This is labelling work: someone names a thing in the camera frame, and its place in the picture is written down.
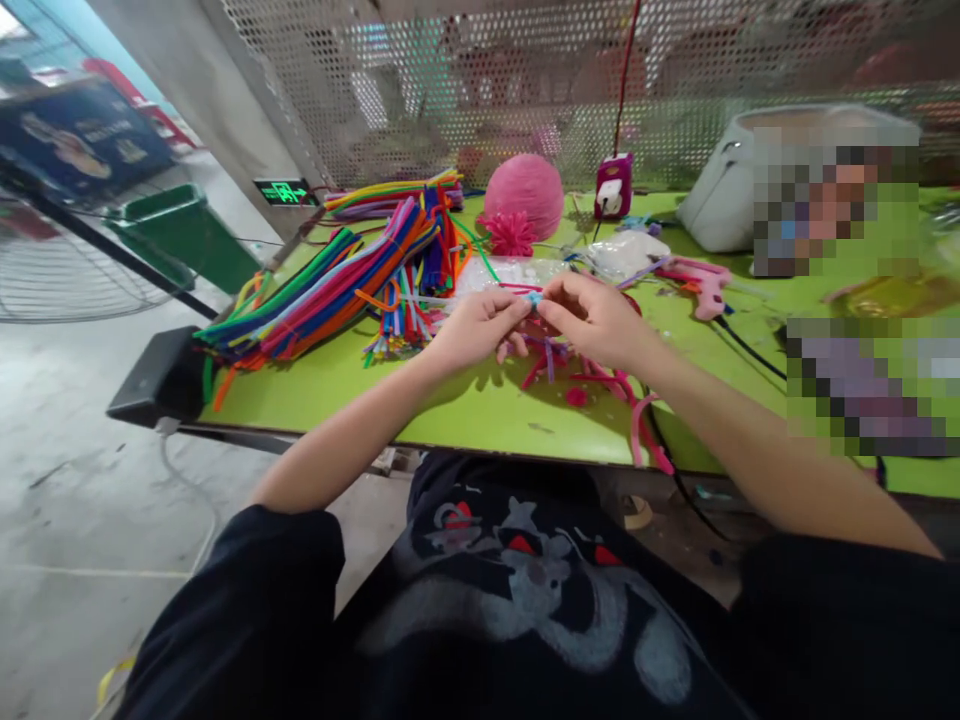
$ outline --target pixelated area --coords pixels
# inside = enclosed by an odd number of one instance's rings
[[[790,414],[843,455],[960,451],[960,319],[787,322]]]
[[[752,128],[754,274],[915,273],[918,128],[853,107],[807,115]]]

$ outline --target trash can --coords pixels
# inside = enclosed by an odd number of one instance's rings
[[[127,248],[185,289],[193,287],[193,271],[235,295],[260,269],[193,183],[127,203],[104,224]]]

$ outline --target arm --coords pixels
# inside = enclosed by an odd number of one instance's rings
[[[251,504],[284,513],[326,508],[363,473],[449,377],[500,348],[530,302],[506,291],[487,291],[459,303],[427,348],[347,407],[325,420],[283,454],[254,489]]]
[[[786,532],[940,557],[923,530],[849,460],[661,340],[619,292],[566,274],[544,289],[538,311],[584,355],[649,385],[723,464],[744,496]]]

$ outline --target plug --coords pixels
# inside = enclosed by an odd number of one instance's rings
[[[162,437],[170,437],[177,430],[180,429],[180,421],[172,417],[162,417],[157,421],[157,426],[154,428],[156,433]]]
[[[597,204],[603,209],[604,215],[618,215],[623,199],[620,191],[623,189],[623,181],[619,178],[605,180],[600,183],[597,189]]]

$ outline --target emergency exit sign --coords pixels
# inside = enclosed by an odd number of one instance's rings
[[[263,199],[274,207],[317,207],[320,202],[310,192],[310,185],[299,180],[254,180]]]

